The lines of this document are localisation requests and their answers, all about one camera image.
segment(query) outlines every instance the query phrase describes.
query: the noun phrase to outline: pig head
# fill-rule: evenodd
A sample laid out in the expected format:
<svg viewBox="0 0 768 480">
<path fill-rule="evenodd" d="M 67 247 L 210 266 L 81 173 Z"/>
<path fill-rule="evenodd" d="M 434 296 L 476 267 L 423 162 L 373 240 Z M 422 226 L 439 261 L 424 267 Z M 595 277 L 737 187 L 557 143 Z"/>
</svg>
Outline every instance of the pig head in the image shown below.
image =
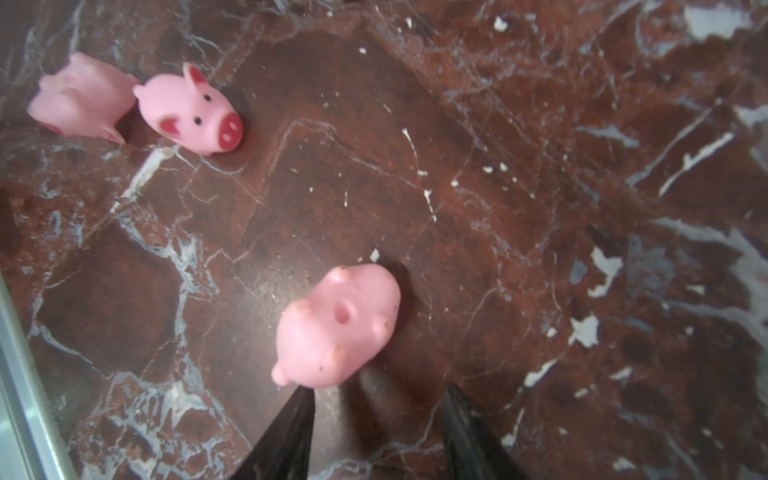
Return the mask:
<svg viewBox="0 0 768 480">
<path fill-rule="evenodd" d="M 200 155 L 233 150 L 243 123 L 232 104 L 192 64 L 184 76 L 160 74 L 134 87 L 139 112 L 159 134 Z"/>
<path fill-rule="evenodd" d="M 334 268 L 280 317 L 272 379 L 313 389 L 339 385 L 384 348 L 399 306 L 400 288 L 384 267 Z"/>
<path fill-rule="evenodd" d="M 114 125 L 136 103 L 132 90 L 138 83 L 133 75 L 78 51 L 59 72 L 43 75 L 27 112 L 58 134 L 103 137 L 123 144 Z"/>
</svg>

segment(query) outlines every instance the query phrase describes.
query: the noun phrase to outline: red marble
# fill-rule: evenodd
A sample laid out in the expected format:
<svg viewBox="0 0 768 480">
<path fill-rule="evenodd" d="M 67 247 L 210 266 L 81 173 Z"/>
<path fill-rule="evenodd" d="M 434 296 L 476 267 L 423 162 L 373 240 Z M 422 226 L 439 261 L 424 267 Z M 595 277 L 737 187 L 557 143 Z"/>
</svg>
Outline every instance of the red marble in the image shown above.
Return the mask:
<svg viewBox="0 0 768 480">
<path fill-rule="evenodd" d="M 444 478 L 446 382 L 532 480 L 768 475 L 768 9 L 699 41 L 696 6 L 4 5 L 0 269 L 81 477 L 226 478 L 291 393 L 281 310 L 374 249 L 398 326 L 318 391 L 314 478 Z M 72 49 L 193 62 L 243 143 L 45 131 L 25 107 Z"/>
</svg>

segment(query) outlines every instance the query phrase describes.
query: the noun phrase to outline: rubber pig toy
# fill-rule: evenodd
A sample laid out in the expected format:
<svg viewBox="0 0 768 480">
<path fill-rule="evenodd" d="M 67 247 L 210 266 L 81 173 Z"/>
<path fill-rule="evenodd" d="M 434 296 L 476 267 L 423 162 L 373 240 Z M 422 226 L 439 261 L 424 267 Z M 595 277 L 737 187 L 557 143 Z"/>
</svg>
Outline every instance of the rubber pig toy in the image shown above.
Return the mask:
<svg viewBox="0 0 768 480">
<path fill-rule="evenodd" d="M 200 155 L 233 150 L 243 122 L 232 104 L 192 64 L 184 76 L 160 74 L 134 87 L 139 112 L 159 134 Z"/>
<path fill-rule="evenodd" d="M 62 135 L 125 143 L 114 125 L 136 103 L 132 90 L 139 80 L 133 75 L 78 51 L 66 67 L 43 75 L 39 83 L 27 112 L 44 127 Z"/>
<path fill-rule="evenodd" d="M 272 380 L 312 389 L 339 385 L 392 338 L 399 307 L 400 288 L 383 266 L 334 268 L 280 317 Z"/>
</svg>

